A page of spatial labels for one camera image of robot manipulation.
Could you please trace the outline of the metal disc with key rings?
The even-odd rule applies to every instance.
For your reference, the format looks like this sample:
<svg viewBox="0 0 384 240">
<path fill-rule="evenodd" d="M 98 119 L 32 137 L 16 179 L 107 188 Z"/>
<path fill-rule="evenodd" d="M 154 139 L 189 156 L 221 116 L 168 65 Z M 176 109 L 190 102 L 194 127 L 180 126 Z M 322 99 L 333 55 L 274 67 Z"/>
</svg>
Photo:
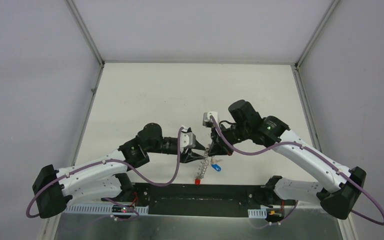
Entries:
<svg viewBox="0 0 384 240">
<path fill-rule="evenodd" d="M 204 152 L 204 159 L 201 160 L 200 165 L 198 167 L 198 172 L 195 176 L 196 180 L 202 180 L 205 176 L 205 173 L 211 163 L 211 158 L 209 157 L 208 150 Z"/>
</svg>

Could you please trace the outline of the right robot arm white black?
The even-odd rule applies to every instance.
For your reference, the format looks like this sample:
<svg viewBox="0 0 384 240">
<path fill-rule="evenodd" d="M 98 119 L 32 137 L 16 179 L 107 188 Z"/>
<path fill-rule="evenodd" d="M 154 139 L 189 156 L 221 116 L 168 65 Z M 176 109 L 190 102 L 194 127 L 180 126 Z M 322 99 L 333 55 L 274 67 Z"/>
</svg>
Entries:
<svg viewBox="0 0 384 240">
<path fill-rule="evenodd" d="M 361 195 L 367 173 L 356 166 L 338 163 L 299 137 L 279 118 L 260 116 L 250 102 L 243 99 L 228 108 L 234 123 L 226 128 L 217 122 L 216 112 L 205 112 L 202 124 L 211 128 L 208 155 L 232 155 L 233 145 L 251 140 L 280 154 L 315 178 L 314 182 L 272 176 L 264 186 L 264 200 L 276 205 L 282 200 L 318 204 L 331 216 L 345 220 Z"/>
</svg>

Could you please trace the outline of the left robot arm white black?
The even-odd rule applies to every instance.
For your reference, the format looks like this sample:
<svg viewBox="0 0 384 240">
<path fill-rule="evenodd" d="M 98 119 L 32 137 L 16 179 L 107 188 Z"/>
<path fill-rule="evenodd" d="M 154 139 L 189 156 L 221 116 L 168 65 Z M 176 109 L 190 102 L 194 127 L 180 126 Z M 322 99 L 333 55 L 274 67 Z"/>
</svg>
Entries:
<svg viewBox="0 0 384 240">
<path fill-rule="evenodd" d="M 189 127 L 182 126 L 176 137 L 164 137 L 159 124 L 148 123 L 133 139 L 89 163 L 59 169 L 52 164 L 44 166 L 32 185 L 34 197 L 27 206 L 26 216 L 48 219 L 88 200 L 110 198 L 127 202 L 133 195 L 128 171 L 151 185 L 165 187 L 176 179 L 181 163 L 203 160 L 205 157 L 194 151 L 205 149 Z M 167 184 L 153 182 L 138 171 L 149 163 L 150 153 L 176 156 L 175 171 Z"/>
</svg>

